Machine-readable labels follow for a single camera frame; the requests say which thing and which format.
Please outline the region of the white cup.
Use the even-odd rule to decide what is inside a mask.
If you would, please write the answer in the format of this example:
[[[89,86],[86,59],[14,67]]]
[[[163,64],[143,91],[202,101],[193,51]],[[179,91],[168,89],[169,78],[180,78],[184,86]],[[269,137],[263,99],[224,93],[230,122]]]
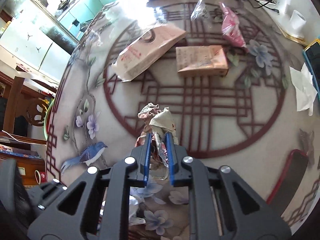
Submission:
[[[295,34],[300,35],[305,24],[305,17],[297,10],[294,10],[290,18],[290,25]]]

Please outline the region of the pink white snack bag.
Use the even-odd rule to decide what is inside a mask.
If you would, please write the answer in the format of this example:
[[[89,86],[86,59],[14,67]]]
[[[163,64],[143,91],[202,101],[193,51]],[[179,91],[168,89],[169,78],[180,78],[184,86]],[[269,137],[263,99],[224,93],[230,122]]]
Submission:
[[[112,69],[121,81],[129,82],[146,71],[187,32],[173,24],[157,25],[119,53]]]

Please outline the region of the white desk lamp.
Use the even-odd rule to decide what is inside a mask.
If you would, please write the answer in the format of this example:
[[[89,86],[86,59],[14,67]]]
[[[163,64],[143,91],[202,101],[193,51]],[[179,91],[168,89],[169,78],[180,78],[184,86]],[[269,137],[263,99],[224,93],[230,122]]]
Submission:
[[[301,34],[295,34],[295,32],[292,30],[291,25],[290,25],[290,18],[291,15],[287,14],[287,9],[291,3],[291,0],[277,0],[276,3],[276,9],[279,11],[279,19],[278,23],[281,28],[287,35],[303,40],[304,35],[301,31]]]

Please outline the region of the clear plastic wrapper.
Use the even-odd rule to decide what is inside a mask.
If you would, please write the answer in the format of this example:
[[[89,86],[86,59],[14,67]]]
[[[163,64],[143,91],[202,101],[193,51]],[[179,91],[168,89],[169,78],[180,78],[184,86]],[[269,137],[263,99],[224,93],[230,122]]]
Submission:
[[[205,18],[205,17],[206,17],[205,2],[204,2],[204,0],[198,0],[193,12],[191,13],[190,20],[194,21],[196,19]]]

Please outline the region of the paper wrapper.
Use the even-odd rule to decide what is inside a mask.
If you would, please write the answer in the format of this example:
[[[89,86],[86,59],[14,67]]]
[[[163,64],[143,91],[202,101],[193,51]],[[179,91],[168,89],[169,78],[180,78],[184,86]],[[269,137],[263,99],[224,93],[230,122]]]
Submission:
[[[137,138],[135,146],[146,141],[151,134],[150,174],[154,180],[166,180],[169,176],[168,154],[164,143],[165,134],[170,132],[174,143],[178,144],[176,126],[169,107],[161,109],[158,104],[148,103],[138,113],[138,119],[144,122],[143,130]]]

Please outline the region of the black wok on stove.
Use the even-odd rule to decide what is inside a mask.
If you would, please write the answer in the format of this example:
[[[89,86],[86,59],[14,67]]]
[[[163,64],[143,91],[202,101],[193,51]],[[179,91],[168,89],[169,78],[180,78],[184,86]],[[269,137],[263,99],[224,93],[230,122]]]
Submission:
[[[65,8],[68,7],[70,1],[71,0],[61,1],[57,9],[58,10],[65,10]]]

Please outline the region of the pink plastic wrapper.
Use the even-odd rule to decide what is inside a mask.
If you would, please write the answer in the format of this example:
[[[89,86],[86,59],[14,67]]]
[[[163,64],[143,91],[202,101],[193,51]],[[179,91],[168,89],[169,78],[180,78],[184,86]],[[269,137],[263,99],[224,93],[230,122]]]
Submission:
[[[223,37],[234,47],[247,50],[246,42],[239,28],[240,21],[233,10],[224,3],[219,3],[222,11],[222,26],[221,31]]]

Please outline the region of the white crumpled tissue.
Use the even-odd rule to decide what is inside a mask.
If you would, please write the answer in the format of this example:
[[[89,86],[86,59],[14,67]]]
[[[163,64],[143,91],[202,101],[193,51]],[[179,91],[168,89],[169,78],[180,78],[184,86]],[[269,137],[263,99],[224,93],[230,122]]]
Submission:
[[[313,75],[304,63],[298,71],[290,67],[291,82],[296,90],[297,111],[308,110],[308,115],[313,115],[313,104],[318,94],[313,86]]]

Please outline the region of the blue yellow kids tablet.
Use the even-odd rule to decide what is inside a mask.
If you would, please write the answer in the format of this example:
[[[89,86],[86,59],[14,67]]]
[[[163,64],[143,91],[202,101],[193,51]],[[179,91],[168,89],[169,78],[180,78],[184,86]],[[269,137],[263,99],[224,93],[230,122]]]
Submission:
[[[320,45],[319,37],[311,42],[304,50],[305,63],[313,75],[314,82],[319,86]]]

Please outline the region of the white two-door refrigerator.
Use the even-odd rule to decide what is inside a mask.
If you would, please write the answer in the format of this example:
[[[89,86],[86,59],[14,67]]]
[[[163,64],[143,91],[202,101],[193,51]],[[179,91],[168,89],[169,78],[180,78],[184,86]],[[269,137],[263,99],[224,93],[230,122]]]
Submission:
[[[1,35],[1,46],[56,82],[60,82],[71,57],[34,24],[19,19],[14,19]]]

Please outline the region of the red green plastic basin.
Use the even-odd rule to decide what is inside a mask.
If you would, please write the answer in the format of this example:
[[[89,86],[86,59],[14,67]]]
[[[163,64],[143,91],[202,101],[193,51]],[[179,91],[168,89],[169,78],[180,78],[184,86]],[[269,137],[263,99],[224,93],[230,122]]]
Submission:
[[[50,114],[51,114],[53,105],[54,105],[54,100],[52,100],[52,102],[50,103],[44,119],[43,133],[44,133],[45,139],[48,139],[49,120],[50,120]]]

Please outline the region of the red-cased smartphone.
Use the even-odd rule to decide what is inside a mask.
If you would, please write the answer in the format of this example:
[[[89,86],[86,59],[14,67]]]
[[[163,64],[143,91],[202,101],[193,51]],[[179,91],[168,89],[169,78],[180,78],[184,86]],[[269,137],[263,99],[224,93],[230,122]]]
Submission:
[[[308,167],[309,158],[301,150],[292,150],[285,161],[280,176],[268,196],[267,204],[282,215],[293,199]]]

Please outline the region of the pink cigarette box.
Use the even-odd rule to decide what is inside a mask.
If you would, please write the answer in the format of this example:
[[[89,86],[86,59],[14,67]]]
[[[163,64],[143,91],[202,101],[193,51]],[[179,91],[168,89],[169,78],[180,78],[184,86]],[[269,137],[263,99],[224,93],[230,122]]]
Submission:
[[[176,47],[177,73],[182,77],[227,75],[229,67],[223,47]]]

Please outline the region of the floral patterned tablecloth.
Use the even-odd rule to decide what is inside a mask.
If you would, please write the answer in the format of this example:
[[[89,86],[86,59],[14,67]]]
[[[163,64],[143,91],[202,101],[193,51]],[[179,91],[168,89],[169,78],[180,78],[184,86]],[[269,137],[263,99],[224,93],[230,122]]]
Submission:
[[[290,67],[300,71],[305,46],[285,38],[264,9],[241,0],[204,0],[206,17],[190,20],[198,0],[118,0],[95,16],[69,59],[49,120],[47,174],[66,187],[90,166],[130,156],[148,103],[169,107],[178,144],[218,169],[232,168],[266,202],[292,150],[308,167],[282,215],[290,239],[319,239],[319,105],[297,111]],[[222,35],[219,3],[237,15],[247,50]],[[112,69],[119,53],[149,29],[173,24],[187,32],[129,82]],[[182,77],[176,47],[223,47],[226,76]],[[131,187],[127,239],[190,239],[189,193],[170,178]]]

